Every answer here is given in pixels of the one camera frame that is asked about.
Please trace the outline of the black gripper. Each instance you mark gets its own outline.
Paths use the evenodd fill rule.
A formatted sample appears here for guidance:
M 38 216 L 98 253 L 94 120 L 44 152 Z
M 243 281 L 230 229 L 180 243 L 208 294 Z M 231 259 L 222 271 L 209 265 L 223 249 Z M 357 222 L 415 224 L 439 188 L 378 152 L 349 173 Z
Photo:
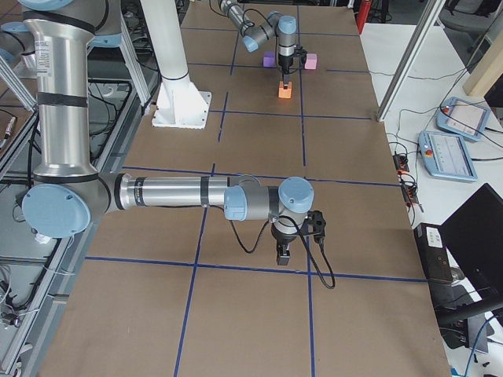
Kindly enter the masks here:
M 291 71 L 291 66 L 293 65 L 294 57 L 292 55 L 278 55 L 277 62 L 279 65 L 279 69 L 282 73 L 282 82 L 283 87 L 288 88 L 289 80 L 289 72 Z
M 272 225 L 271 234 L 276 240 L 277 264 L 288 265 L 290 261 L 289 244 L 298 237 L 297 232 L 287 234 L 278 230 L 275 225 Z

